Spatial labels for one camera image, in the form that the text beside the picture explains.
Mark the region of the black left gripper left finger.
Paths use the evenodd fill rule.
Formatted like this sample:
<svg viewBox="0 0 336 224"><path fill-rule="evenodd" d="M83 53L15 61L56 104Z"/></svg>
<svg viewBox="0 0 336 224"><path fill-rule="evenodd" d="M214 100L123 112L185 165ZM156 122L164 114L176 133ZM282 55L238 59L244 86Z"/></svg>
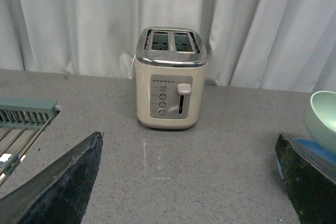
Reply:
<svg viewBox="0 0 336 224"><path fill-rule="evenodd" d="M103 138L94 132L1 199L1 223L81 223L97 178Z"/></svg>

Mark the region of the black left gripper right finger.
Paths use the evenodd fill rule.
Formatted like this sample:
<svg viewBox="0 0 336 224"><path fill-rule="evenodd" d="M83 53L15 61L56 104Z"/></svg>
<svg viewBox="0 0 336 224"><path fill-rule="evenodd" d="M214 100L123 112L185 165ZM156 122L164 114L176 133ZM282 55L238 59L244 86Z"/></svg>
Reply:
<svg viewBox="0 0 336 224"><path fill-rule="evenodd" d="M325 178L283 182L300 223L335 223L335 183Z"/></svg>

